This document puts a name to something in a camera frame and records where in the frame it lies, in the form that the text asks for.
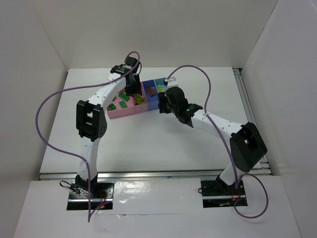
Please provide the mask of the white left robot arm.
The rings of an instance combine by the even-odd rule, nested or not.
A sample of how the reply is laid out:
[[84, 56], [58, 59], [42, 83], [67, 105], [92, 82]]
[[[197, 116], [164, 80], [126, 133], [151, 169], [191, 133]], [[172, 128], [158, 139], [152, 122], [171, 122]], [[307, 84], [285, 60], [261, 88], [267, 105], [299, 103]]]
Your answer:
[[110, 70], [107, 85], [102, 86], [88, 100], [80, 100], [76, 105], [76, 128], [81, 137], [81, 157], [85, 160], [80, 163], [75, 184], [88, 190], [90, 183], [91, 195], [98, 190], [97, 154], [100, 140], [107, 130], [105, 111], [121, 90], [124, 89], [127, 95], [141, 93], [137, 73], [139, 65], [136, 58], [127, 56], [124, 64]]

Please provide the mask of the yellow-green lego brick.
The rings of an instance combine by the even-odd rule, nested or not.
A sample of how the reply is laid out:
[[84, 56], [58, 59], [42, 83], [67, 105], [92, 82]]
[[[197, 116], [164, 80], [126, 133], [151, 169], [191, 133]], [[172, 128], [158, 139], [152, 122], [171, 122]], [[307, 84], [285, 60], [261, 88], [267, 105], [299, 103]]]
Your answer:
[[142, 104], [146, 103], [146, 101], [143, 99], [143, 97], [141, 97], [139, 95], [135, 95], [134, 99], [135, 99], [135, 104], [136, 105], [142, 105]]

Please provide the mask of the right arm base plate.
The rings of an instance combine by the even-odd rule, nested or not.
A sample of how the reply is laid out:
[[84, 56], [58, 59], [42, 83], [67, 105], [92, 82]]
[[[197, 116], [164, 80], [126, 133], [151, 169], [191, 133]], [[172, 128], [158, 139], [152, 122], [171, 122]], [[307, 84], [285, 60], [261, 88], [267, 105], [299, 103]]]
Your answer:
[[248, 206], [244, 184], [239, 182], [236, 189], [234, 186], [228, 190], [222, 190], [216, 186], [215, 180], [202, 180], [198, 193], [202, 195], [203, 208], [223, 208], [236, 206]]

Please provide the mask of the pale green long lego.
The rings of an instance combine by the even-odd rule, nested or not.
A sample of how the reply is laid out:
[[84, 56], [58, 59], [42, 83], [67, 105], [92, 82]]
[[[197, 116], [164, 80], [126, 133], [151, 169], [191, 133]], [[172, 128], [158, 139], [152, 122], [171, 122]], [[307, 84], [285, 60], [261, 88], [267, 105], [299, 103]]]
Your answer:
[[160, 84], [157, 85], [157, 91], [158, 91], [158, 93], [164, 93], [165, 92], [164, 88]]

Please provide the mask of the dark green lego brick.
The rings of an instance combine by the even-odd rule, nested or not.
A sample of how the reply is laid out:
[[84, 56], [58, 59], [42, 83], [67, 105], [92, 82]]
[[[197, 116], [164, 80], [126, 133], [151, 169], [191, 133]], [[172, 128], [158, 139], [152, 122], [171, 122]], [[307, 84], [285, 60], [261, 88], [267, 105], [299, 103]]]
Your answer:
[[126, 105], [126, 103], [124, 101], [120, 101], [119, 105], [120, 105], [121, 108], [126, 108], [127, 107], [127, 105]]

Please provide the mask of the orange lego plate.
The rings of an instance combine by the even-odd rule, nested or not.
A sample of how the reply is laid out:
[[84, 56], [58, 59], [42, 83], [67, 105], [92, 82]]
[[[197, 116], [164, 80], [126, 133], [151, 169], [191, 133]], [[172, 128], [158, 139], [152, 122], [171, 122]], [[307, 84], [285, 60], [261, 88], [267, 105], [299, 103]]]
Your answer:
[[152, 87], [147, 88], [147, 92], [151, 97], [155, 95], [155, 91], [152, 89]]

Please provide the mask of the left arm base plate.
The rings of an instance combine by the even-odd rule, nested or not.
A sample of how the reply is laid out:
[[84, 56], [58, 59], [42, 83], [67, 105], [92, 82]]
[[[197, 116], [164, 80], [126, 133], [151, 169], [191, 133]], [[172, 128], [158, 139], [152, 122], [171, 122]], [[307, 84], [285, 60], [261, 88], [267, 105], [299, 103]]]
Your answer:
[[[69, 196], [67, 202], [68, 211], [81, 211], [88, 210], [88, 191], [80, 188], [74, 182], [67, 182], [62, 180], [60, 186], [69, 189]], [[99, 210], [112, 210], [113, 209], [113, 182], [101, 182], [97, 184], [97, 188], [92, 191], [90, 195], [91, 210], [97, 207]]]

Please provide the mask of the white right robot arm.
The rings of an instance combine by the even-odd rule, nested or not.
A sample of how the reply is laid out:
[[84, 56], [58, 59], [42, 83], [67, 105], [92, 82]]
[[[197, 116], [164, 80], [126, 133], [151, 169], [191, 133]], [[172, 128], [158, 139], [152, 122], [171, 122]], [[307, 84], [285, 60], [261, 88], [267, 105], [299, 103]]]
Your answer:
[[161, 114], [174, 114], [182, 124], [217, 136], [229, 153], [229, 165], [217, 176], [216, 184], [227, 190], [248, 173], [267, 153], [267, 147], [255, 124], [239, 124], [207, 112], [202, 106], [190, 104], [179, 87], [158, 94]]

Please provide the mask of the dark green double lego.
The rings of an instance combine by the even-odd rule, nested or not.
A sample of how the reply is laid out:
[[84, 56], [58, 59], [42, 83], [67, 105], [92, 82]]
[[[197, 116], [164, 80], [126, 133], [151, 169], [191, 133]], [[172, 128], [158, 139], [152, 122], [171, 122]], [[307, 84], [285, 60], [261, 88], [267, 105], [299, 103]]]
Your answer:
[[129, 100], [130, 100], [130, 97], [127, 96], [125, 93], [120, 93], [120, 94], [119, 94], [119, 97], [120, 97], [121, 99], [123, 99], [124, 101], [129, 101]]

